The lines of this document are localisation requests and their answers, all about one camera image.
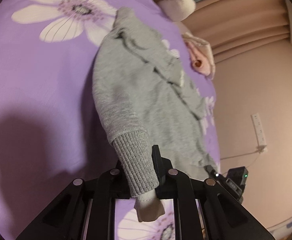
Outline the grey New York sweatshirt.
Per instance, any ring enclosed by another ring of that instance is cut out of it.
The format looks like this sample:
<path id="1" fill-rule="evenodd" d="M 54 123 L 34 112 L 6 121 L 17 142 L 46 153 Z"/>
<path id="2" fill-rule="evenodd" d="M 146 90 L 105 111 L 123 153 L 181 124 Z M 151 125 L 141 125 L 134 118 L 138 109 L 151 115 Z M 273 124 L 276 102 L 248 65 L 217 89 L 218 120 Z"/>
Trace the grey New York sweatshirt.
<path id="1" fill-rule="evenodd" d="M 161 35 L 130 8 L 117 11 L 93 67 L 93 99 L 109 143 L 125 171 L 140 222 L 164 214 L 152 147 L 192 178 L 215 166 L 206 150 L 205 99 L 162 43 Z"/>

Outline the purple floral bed sheet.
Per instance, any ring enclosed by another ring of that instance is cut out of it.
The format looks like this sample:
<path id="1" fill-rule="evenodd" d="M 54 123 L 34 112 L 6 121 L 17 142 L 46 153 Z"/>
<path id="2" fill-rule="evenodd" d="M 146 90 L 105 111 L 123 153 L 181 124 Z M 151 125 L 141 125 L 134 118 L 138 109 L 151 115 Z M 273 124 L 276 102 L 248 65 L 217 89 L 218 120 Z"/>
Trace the purple floral bed sheet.
<path id="1" fill-rule="evenodd" d="M 116 10 L 131 7 L 178 55 L 212 110 L 212 81 L 194 72 L 177 26 L 153 0 L 0 3 L 0 234 L 15 239 L 74 178 L 117 162 L 94 109 L 92 64 Z"/>

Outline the pink folded garment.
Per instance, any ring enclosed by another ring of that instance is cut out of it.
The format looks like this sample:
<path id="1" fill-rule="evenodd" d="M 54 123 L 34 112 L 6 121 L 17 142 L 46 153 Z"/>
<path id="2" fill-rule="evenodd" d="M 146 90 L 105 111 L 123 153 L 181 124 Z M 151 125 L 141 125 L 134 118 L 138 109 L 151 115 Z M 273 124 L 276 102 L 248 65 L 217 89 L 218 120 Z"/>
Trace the pink folded garment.
<path id="1" fill-rule="evenodd" d="M 193 44 L 193 42 L 186 41 L 185 44 L 189 51 L 192 68 L 196 72 L 208 76 L 211 73 L 211 66 L 206 56 Z"/>

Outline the pink curtain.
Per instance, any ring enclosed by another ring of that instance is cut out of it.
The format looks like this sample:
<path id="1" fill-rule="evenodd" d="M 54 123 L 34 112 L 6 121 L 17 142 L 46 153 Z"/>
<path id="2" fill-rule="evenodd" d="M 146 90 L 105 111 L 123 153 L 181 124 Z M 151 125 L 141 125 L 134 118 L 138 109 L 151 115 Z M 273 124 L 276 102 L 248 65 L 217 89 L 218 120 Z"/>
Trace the pink curtain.
<path id="1" fill-rule="evenodd" d="M 182 22 L 221 62 L 290 36 L 285 0 L 203 0 Z"/>

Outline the white wall socket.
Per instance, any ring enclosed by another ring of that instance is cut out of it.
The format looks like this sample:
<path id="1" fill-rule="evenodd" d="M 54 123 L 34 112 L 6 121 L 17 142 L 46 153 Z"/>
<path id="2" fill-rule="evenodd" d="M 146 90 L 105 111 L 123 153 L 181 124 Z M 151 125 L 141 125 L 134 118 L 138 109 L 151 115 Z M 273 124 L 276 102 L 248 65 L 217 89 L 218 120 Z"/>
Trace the white wall socket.
<path id="1" fill-rule="evenodd" d="M 252 123 L 259 147 L 266 147 L 266 138 L 263 132 L 262 122 L 258 113 L 251 115 Z"/>

